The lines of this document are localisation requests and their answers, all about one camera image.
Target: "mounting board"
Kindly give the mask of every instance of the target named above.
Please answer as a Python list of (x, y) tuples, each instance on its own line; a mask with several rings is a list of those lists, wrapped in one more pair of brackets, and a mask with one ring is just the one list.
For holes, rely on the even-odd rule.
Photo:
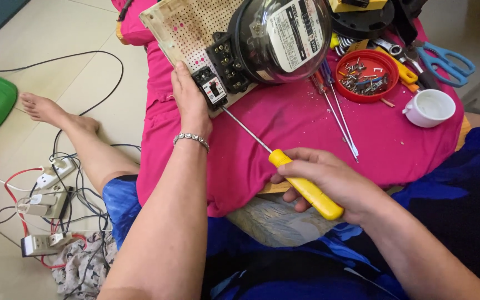
[[(190, 73), (209, 66), (217, 74), (205, 49), (214, 43), (213, 33), (227, 31), (231, 16), (241, 3), (242, 0), (161, 0), (144, 10), (140, 20), (153, 33), (172, 65), (182, 60)], [(231, 106), (255, 86), (252, 83), (245, 92), (227, 94), (225, 106)], [(221, 109), (209, 111), (211, 118), (220, 113)]]

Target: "white cup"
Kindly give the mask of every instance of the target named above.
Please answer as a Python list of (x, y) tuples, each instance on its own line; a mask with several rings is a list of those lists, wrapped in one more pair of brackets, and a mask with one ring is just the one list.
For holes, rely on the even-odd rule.
[(424, 90), (407, 103), (403, 113), (414, 125), (430, 128), (451, 118), (455, 108), (455, 102), (448, 94), (438, 90)]

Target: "blue scissors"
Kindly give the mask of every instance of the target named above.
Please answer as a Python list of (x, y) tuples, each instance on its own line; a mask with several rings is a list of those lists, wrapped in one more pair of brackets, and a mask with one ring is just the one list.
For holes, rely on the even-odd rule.
[[(443, 83), (454, 86), (455, 88), (460, 88), (461, 86), (468, 83), (468, 76), (475, 72), (475, 65), (467, 59), (466, 57), (458, 54), (455, 51), (446, 50), (444, 48), (440, 48), (435, 46), (429, 42), (422, 42), (422, 41), (414, 41), (412, 45), (416, 48), (417, 53), (420, 55), (421, 60), (425, 67), (435, 75), (438, 80), (442, 81)], [(429, 50), (432, 53), (435, 53), (438, 57), (431, 56), (425, 50)], [(448, 58), (448, 56), (452, 56), (454, 58), (459, 59), (464, 63), (468, 68), (463, 69), (455, 64), (452, 60)], [(446, 72), (448, 72), (451, 76), (453, 76), (458, 82), (451, 81), (449, 79), (444, 78), (440, 75), (434, 68), (433, 65), (437, 65), (441, 67)]]

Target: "silver bracelet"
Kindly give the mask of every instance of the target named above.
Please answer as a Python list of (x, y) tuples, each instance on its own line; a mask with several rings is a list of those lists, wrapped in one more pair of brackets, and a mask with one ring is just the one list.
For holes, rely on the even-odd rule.
[(206, 142), (205, 139), (203, 139), (202, 137), (198, 136), (197, 134), (191, 134), (191, 133), (179, 133), (175, 136), (175, 138), (173, 139), (173, 146), (175, 146), (175, 144), (177, 143), (178, 140), (180, 139), (193, 139), (195, 141), (198, 141), (200, 142), (204, 147), (205, 149), (207, 150), (207, 153), (210, 151), (210, 147), (209, 147), (209, 143)]

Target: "yellow screwdriver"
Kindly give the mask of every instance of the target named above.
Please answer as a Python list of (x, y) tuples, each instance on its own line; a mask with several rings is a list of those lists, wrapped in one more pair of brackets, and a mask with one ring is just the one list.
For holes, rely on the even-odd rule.
[[(272, 151), (268, 146), (266, 146), (263, 141), (261, 141), (254, 133), (252, 133), (245, 125), (240, 122), (230, 111), (225, 107), (220, 106), (221, 109), (226, 112), (231, 118), (233, 118), (240, 126), (249, 133), (264, 149), (268, 150), (270, 153), (269, 160), (275, 166), (279, 167), (286, 163), (292, 162), (290, 157), (286, 156), (280, 149)], [(312, 206), (319, 211), (319, 213), (327, 220), (338, 219), (343, 214), (343, 208), (338, 206), (334, 201), (332, 201), (327, 195), (325, 195), (320, 188), (318, 188), (312, 182), (304, 178), (287, 178), (286, 179), (290, 184), (310, 203)]]

